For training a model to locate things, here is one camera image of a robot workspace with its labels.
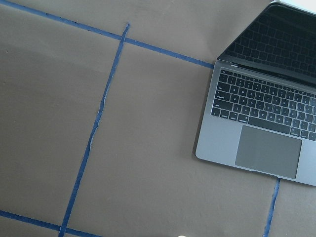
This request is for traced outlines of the grey laptop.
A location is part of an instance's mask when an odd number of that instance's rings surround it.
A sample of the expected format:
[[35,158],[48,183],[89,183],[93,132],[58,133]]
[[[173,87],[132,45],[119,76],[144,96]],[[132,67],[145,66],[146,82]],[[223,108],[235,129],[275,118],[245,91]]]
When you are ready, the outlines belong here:
[[270,3],[217,58],[196,156],[316,184],[316,14]]

